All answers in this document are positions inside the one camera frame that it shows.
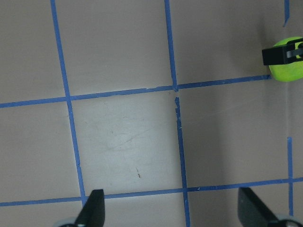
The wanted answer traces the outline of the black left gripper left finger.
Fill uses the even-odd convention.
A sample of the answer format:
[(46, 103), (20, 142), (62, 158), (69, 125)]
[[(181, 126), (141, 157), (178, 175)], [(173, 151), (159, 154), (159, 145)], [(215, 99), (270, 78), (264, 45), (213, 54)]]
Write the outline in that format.
[(77, 216), (76, 227), (103, 227), (105, 223), (104, 190), (93, 190)]

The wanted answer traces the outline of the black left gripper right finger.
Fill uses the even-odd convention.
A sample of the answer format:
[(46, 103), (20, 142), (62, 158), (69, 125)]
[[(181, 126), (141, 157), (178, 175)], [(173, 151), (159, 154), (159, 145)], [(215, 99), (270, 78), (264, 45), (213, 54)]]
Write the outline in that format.
[(273, 227), (279, 223), (276, 215), (249, 187), (238, 190), (237, 214), (243, 227)]

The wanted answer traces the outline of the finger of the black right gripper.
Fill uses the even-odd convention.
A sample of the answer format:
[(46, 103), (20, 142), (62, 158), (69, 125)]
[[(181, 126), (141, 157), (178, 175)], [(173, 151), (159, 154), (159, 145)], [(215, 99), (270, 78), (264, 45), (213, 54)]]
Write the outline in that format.
[(262, 50), (263, 65), (287, 65), (303, 60), (303, 40), (295, 39), (286, 44)]

